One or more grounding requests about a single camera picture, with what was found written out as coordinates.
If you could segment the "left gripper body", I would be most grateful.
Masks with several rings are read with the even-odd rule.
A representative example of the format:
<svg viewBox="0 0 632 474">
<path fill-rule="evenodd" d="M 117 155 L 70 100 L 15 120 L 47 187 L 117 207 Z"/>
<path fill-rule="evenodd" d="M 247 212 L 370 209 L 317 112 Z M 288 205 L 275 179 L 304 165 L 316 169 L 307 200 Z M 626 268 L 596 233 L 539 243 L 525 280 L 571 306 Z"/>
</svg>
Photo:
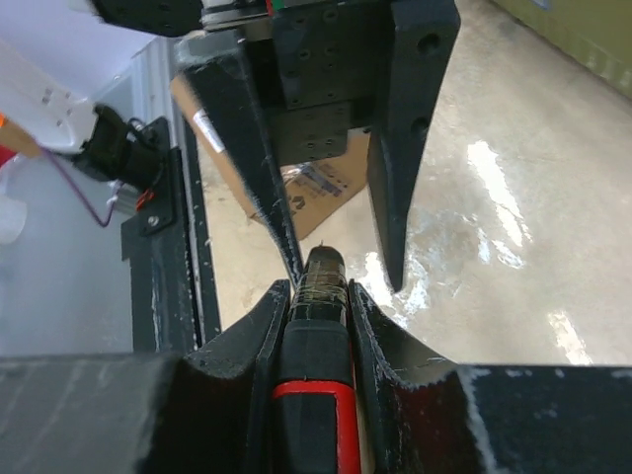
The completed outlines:
<svg viewBox="0 0 632 474">
<path fill-rule="evenodd" d="M 201 24 L 245 36 L 281 166 L 341 156 L 370 125 L 389 2 L 205 1 Z"/>
</svg>

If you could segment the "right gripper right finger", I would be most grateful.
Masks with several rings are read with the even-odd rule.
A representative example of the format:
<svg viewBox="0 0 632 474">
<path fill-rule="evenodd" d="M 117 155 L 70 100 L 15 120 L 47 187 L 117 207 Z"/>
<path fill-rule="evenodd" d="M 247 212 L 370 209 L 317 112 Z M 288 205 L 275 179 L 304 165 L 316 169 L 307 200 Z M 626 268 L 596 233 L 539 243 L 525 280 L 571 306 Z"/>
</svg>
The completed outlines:
<svg viewBox="0 0 632 474">
<path fill-rule="evenodd" d="M 379 473 L 627 473 L 627 366 L 456 363 L 349 286 Z"/>
</svg>

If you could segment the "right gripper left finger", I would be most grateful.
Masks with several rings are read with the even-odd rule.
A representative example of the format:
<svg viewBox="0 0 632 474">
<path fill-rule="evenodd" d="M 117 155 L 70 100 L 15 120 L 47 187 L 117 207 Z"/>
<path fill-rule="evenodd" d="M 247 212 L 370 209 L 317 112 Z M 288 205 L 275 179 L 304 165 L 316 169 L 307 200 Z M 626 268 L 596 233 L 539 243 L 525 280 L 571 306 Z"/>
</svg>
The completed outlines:
<svg viewBox="0 0 632 474">
<path fill-rule="evenodd" d="M 273 355 L 290 299 L 275 281 L 197 351 L 1 361 L 5 473 L 247 473 L 266 468 Z"/>
</svg>

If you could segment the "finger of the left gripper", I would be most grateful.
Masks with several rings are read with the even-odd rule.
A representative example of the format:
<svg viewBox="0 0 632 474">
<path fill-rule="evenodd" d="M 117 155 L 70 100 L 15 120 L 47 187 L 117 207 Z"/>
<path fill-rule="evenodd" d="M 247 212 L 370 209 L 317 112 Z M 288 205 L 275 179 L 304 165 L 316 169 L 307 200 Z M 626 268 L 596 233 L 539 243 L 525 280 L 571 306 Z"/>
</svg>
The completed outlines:
<svg viewBox="0 0 632 474">
<path fill-rule="evenodd" d="M 261 107 L 246 39 L 239 32 L 192 32 L 175 46 L 184 76 L 225 147 L 247 198 L 276 243 L 293 286 L 303 260 Z"/>
<path fill-rule="evenodd" d="M 408 214 L 460 16 L 453 1 L 392 1 L 386 19 L 367 180 L 383 265 L 398 292 Z"/>
</svg>

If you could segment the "red black utility knife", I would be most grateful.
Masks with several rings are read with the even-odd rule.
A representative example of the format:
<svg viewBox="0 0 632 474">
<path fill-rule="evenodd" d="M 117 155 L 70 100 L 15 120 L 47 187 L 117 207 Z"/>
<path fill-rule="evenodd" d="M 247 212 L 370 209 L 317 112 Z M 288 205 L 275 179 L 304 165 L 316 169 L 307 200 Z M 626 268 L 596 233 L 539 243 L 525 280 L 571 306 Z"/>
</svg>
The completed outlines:
<svg viewBox="0 0 632 474">
<path fill-rule="evenodd" d="M 317 246 L 289 306 L 273 399 L 275 473 L 361 469 L 345 263 Z"/>
</svg>

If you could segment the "brown cardboard express box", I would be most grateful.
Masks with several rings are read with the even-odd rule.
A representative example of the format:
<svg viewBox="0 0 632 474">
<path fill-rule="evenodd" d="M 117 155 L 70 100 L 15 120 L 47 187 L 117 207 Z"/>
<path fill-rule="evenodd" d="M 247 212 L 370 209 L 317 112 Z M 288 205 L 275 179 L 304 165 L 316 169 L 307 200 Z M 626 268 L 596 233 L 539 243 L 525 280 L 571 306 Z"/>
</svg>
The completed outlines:
<svg viewBox="0 0 632 474">
<path fill-rule="evenodd" d="M 234 195 L 247 217 L 261 222 L 241 184 L 215 129 L 182 76 L 171 82 L 175 102 L 193 129 L 202 159 L 213 162 L 216 171 Z M 366 186 L 366 156 L 370 135 L 354 131 L 347 153 L 312 163 L 284 166 L 281 176 L 287 192 L 297 238 L 302 240 L 337 209 Z"/>
</svg>

